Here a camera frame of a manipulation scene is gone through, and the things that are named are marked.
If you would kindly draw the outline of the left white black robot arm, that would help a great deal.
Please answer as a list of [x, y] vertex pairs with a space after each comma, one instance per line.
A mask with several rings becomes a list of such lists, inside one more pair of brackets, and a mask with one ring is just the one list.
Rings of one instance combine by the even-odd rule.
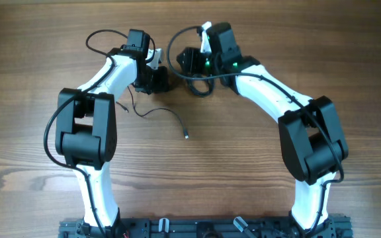
[[162, 50], [143, 30], [131, 29], [127, 42], [104, 53], [106, 62], [77, 89], [64, 88], [50, 122], [56, 124], [55, 147], [64, 167], [73, 169], [85, 205], [83, 234], [121, 237], [126, 234], [112, 193], [110, 161], [117, 145], [115, 104], [128, 86], [152, 94], [168, 91]]

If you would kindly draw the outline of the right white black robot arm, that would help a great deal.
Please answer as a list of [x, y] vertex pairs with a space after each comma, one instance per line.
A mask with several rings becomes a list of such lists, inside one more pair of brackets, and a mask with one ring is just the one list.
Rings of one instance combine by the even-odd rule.
[[278, 125], [282, 160], [296, 180], [291, 227], [301, 237], [314, 237], [329, 226], [329, 188], [344, 179], [342, 162], [349, 148], [335, 105], [313, 99], [274, 78], [257, 59], [243, 56], [230, 23], [194, 26], [199, 48], [185, 48], [175, 75], [188, 81], [215, 79], [264, 110]]

